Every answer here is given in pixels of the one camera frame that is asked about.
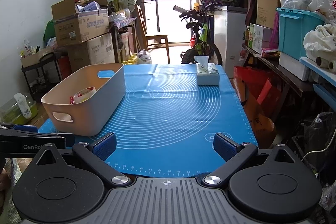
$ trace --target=teal storage box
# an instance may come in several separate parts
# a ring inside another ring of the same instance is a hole
[[[323,16],[304,10],[277,8],[279,12],[279,51],[299,60],[306,56],[303,39],[307,33],[324,25]]]

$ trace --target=white cable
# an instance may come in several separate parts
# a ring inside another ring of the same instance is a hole
[[[305,156],[302,158],[302,161],[303,161],[303,160],[305,159],[305,157],[307,157],[309,154],[313,154],[313,153],[321,153],[321,152],[326,151],[326,150],[330,147],[331,143],[333,142],[335,135],[336,135],[336,128],[335,128],[334,135],[333,135],[333,137],[332,137],[331,140],[330,140],[330,143],[328,144],[328,146],[327,146],[325,149],[320,150],[320,151],[311,151],[311,152],[308,152],[308,153],[305,154]]]

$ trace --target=chair seat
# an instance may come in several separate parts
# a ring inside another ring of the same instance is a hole
[[[145,34],[146,38],[150,38],[150,37],[156,37],[156,38],[163,37],[164,38],[164,37],[167,37],[167,36],[168,36],[168,34],[162,33],[162,32]]]

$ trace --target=blue mat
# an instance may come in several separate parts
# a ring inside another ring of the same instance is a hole
[[[76,141],[116,133],[117,149],[106,163],[128,174],[168,178],[212,172],[224,164],[213,149],[215,133],[257,145],[236,92],[223,68],[218,70],[219,87],[197,86],[195,65],[124,66],[124,99],[99,134]],[[56,131],[50,119],[39,129]]]

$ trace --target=white fabric bag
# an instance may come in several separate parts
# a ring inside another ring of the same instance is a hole
[[[336,28],[331,24],[317,26],[306,34],[303,46],[309,57],[336,60]]]

